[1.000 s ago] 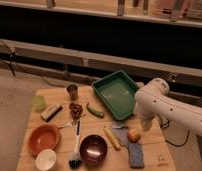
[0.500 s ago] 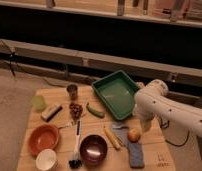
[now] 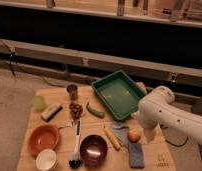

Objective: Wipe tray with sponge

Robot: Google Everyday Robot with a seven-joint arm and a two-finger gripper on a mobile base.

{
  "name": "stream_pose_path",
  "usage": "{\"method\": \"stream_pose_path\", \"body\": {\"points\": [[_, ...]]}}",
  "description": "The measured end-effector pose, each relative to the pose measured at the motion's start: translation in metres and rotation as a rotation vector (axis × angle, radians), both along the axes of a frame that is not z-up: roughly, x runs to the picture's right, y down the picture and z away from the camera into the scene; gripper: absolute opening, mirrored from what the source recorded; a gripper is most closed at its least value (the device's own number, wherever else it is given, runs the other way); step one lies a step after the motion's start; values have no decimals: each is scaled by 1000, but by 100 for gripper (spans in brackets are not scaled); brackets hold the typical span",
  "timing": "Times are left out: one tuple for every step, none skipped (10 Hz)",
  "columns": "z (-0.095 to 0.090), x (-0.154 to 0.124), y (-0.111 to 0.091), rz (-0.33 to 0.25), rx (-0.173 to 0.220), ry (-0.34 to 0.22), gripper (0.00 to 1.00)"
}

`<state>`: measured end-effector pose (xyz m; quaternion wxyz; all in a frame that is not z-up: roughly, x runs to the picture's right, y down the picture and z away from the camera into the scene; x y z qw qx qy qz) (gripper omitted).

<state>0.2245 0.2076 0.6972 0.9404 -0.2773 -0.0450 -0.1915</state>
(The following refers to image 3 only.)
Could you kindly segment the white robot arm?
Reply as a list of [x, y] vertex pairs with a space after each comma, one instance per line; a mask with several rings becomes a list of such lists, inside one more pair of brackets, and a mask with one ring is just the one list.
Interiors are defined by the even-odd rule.
[[138, 103], [138, 123], [144, 131], [157, 124], [176, 129], [202, 145], [202, 116], [172, 106], [175, 95], [171, 89], [158, 86]]

